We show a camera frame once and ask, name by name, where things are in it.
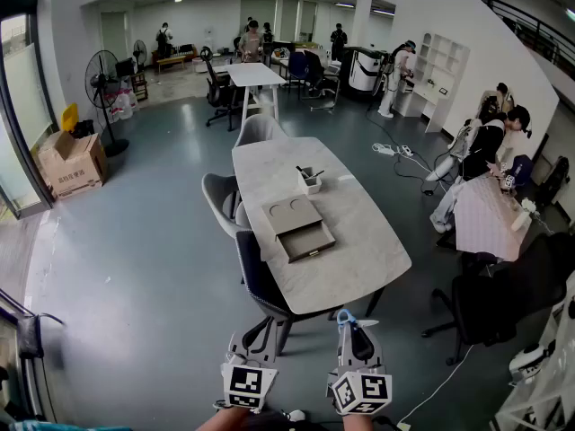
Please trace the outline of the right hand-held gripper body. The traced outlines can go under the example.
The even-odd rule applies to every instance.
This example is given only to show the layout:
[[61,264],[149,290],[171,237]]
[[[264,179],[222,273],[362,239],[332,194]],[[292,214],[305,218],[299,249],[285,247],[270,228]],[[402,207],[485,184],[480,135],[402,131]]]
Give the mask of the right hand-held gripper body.
[[327,375],[326,396],[340,415],[375,415],[392,402],[392,376],[384,365]]

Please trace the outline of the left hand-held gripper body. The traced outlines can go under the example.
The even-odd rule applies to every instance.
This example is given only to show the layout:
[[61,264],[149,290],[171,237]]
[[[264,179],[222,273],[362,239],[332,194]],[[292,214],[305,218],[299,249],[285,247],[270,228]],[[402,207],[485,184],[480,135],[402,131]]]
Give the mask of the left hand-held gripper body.
[[278,376],[275,361],[264,362],[262,353],[248,354],[238,333],[230,340],[220,372],[225,405],[249,409],[253,413],[262,411]]

